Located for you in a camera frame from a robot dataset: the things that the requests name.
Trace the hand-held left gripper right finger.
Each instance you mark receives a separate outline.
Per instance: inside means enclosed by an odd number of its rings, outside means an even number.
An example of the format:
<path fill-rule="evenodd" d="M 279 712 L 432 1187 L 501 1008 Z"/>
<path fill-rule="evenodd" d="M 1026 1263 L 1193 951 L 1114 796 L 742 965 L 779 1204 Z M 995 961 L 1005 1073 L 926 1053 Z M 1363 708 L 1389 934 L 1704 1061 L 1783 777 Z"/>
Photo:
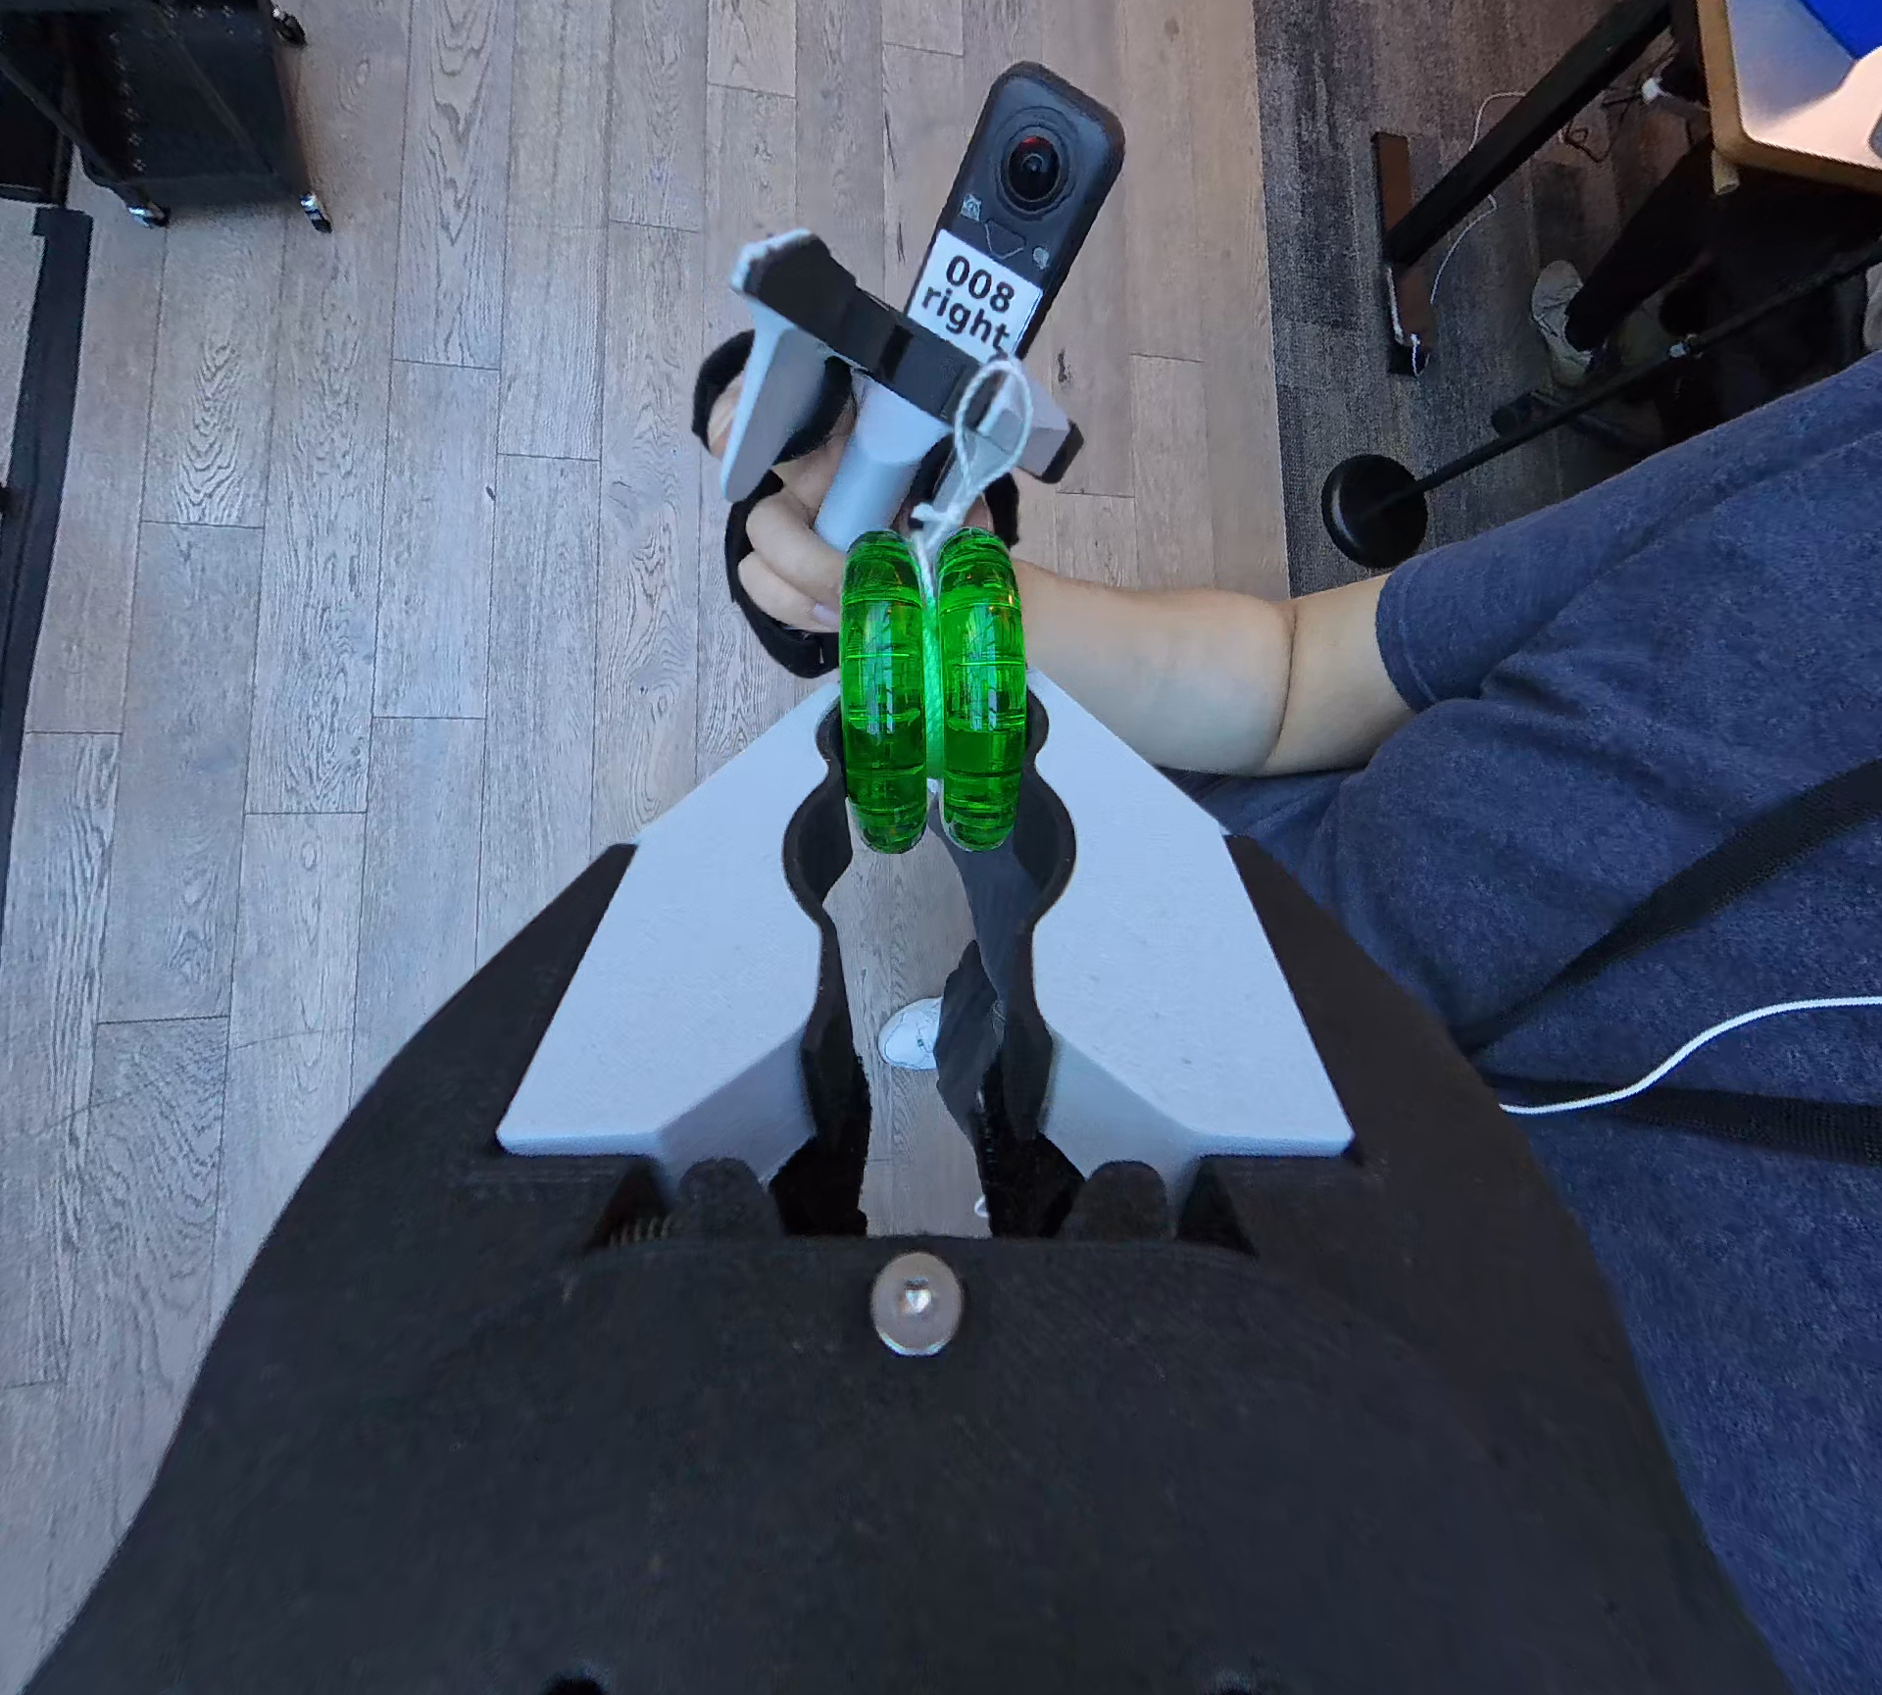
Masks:
<path fill-rule="evenodd" d="M 1105 1165 L 1181 1210 L 1212 1159 L 1336 1159 L 1354 1124 L 1238 847 L 1046 677 L 1028 682 L 1014 859 L 1014 1232 L 1054 1236 Z"/>

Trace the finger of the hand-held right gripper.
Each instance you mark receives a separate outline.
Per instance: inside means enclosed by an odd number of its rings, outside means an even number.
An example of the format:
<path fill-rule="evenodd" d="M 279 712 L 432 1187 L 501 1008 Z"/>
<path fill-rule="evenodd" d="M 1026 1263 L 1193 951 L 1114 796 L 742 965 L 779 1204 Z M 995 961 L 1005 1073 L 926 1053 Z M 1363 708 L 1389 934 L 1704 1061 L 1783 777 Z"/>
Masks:
<path fill-rule="evenodd" d="M 840 331 L 871 298 L 834 249 L 805 227 L 744 245 L 730 288 L 807 331 Z"/>
<path fill-rule="evenodd" d="M 981 367 L 954 425 L 948 484 L 993 484 L 1016 469 L 1056 480 L 1083 445 L 1075 420 L 1026 367 Z"/>

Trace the black floor strip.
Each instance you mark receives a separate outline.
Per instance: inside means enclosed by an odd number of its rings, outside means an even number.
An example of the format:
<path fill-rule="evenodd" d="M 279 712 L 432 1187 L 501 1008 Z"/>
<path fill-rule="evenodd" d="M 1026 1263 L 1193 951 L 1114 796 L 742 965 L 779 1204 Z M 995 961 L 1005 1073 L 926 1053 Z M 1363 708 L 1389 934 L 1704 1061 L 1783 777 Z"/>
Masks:
<path fill-rule="evenodd" d="M 20 365 L 3 533 L 3 877 L 11 875 L 36 655 L 62 527 L 83 363 L 93 219 L 44 204 Z"/>

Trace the black round base stand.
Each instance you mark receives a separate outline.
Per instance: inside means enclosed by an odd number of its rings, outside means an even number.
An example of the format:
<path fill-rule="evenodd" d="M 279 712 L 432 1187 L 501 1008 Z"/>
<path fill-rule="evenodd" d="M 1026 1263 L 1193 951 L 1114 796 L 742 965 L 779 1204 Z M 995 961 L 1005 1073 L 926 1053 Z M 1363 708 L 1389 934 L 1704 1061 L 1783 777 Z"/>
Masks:
<path fill-rule="evenodd" d="M 1614 400 L 1634 398 L 1665 374 L 1699 365 L 1765 320 L 1787 316 L 1812 296 L 1861 280 L 1871 267 L 1879 265 L 1879 259 L 1881 241 L 1873 239 L 1728 318 L 1659 345 L 1646 361 L 1608 373 L 1593 386 L 1555 398 L 1544 392 L 1522 396 L 1495 414 L 1495 437 L 1424 475 L 1414 475 L 1408 465 L 1387 455 L 1355 455 L 1340 461 L 1322 488 L 1322 516 L 1330 539 L 1348 559 L 1363 567 L 1401 565 L 1426 539 L 1432 492 L 1548 433 L 1589 424 Z"/>

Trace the person's right hand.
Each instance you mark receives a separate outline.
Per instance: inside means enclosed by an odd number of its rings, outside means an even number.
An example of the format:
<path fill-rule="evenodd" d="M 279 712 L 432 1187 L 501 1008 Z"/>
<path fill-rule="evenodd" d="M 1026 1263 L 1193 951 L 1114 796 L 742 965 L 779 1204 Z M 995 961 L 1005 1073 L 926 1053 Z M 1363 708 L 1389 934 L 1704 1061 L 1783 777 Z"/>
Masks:
<path fill-rule="evenodd" d="M 748 620 L 836 633 L 846 553 L 818 533 L 818 518 L 856 425 L 856 394 L 842 388 L 816 445 L 787 451 L 771 467 L 769 490 L 744 516 L 748 545 L 732 545 L 730 594 Z"/>

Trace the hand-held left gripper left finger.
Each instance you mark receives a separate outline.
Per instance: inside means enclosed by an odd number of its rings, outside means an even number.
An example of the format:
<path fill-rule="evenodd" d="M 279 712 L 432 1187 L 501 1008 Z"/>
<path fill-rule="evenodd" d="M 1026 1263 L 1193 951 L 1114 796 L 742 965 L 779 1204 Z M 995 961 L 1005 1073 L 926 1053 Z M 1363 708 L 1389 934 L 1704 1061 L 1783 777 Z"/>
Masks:
<path fill-rule="evenodd" d="M 828 900 L 854 839 L 836 688 L 652 822 L 497 1140 L 630 1157 L 675 1195 L 740 1161 L 789 1232 L 861 1236 L 871 1089 Z"/>

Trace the person's right forearm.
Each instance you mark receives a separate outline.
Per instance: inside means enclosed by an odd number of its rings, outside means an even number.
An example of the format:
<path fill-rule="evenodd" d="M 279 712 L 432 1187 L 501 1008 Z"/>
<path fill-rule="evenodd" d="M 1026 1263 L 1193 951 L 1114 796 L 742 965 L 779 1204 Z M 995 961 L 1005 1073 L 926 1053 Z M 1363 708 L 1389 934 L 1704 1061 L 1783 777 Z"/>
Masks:
<path fill-rule="evenodd" d="M 1032 665 L 1154 765 L 1275 779 L 1365 765 L 1414 710 L 1379 643 L 1385 579 L 1263 600 L 1016 567 Z"/>

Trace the green transparent yoyo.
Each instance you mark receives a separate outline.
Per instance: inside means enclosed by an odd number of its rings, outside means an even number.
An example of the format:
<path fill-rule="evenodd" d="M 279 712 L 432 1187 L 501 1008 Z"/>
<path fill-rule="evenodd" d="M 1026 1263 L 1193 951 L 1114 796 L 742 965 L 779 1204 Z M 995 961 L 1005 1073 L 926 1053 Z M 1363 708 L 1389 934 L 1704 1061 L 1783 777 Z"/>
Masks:
<path fill-rule="evenodd" d="M 846 781 L 863 839 L 948 836 L 991 851 L 1016 828 L 1028 743 L 1024 604 L 1008 545 L 956 531 L 932 573 L 895 531 L 860 537 L 840 606 Z"/>

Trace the black utility cart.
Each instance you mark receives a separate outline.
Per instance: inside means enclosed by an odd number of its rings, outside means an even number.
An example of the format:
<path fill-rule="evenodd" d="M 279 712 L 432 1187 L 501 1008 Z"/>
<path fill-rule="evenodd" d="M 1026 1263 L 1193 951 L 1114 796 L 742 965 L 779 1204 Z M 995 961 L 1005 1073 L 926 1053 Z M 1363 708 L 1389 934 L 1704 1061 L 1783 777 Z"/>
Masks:
<path fill-rule="evenodd" d="M 73 165 L 154 227 L 295 202 L 334 223 L 303 151 L 277 0 L 3 0 L 3 196 L 64 204 Z"/>

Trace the wooden edged desk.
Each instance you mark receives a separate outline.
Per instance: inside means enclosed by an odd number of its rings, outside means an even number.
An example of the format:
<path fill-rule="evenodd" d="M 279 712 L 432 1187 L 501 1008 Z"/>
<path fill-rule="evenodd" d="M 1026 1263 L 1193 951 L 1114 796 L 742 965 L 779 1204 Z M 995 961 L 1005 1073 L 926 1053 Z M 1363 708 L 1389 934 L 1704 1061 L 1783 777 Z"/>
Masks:
<path fill-rule="evenodd" d="M 1379 263 L 1397 373 L 1422 373 L 1434 353 L 1432 251 L 1659 35 L 1681 35 L 1685 8 L 1706 125 L 1730 167 L 1879 190 L 1879 49 L 1850 57 L 1801 0 L 1618 0 L 1422 194 L 1408 139 L 1375 135 Z"/>

